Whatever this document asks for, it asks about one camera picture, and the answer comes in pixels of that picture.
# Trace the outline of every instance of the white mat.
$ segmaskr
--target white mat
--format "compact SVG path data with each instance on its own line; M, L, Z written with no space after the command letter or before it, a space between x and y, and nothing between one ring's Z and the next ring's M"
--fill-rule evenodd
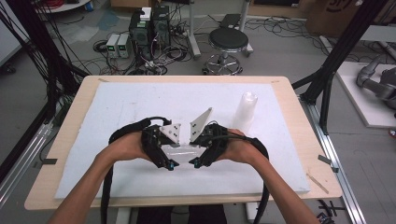
M372 91L360 88L356 85L356 77L359 71L366 65L367 63L343 63L337 71L338 76L341 78L341 83L367 127L396 127L396 118L394 118L396 111L390 109L383 101L376 98ZM372 80L379 82L382 71L393 68L394 66L395 65L379 64L375 69Z
M233 113L245 91L258 97L250 136L267 146L271 163L297 192L308 192L304 170L271 85L195 83L101 83L81 125L64 169L56 198L64 198L107 145L108 137L122 126L153 116L181 123L180 143L188 144L190 122L213 107L210 120L230 127ZM218 161L194 169L187 162L203 148L166 148L180 163L175 171L158 169L143 161L120 161L114 168L112 197L212 195L261 193L262 179L249 165Z

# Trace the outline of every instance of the person's right arm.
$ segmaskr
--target person's right arm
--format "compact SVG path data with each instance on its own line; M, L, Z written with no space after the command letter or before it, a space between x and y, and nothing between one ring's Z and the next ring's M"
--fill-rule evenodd
M237 130L232 130L232 132L242 134ZM283 180L260 151L249 142L239 139L230 140L227 150L219 159L250 164L265 181L265 185L287 223L318 224L318 219L303 200Z

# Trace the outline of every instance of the stool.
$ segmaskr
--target stool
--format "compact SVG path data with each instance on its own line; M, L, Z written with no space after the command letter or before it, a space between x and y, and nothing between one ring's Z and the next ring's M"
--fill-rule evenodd
M229 53L239 52L247 48L248 37L233 28L219 28L209 35L209 44L221 54L214 54L205 63L204 75L209 72L215 75L236 75L243 71L239 61Z

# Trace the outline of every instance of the black stool seat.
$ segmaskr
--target black stool seat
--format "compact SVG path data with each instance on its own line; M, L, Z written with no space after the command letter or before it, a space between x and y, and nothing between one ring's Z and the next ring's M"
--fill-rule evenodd
M233 28L219 28L209 35L209 43L225 51L241 51L248 45L248 37Z

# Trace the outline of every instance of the transparent plastic cup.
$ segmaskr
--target transparent plastic cup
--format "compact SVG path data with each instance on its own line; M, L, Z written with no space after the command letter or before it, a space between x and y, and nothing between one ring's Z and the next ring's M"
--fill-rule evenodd
M233 128L248 134L254 119L257 100L257 95L251 91L247 91L242 95L239 106L236 108L235 115L233 116Z

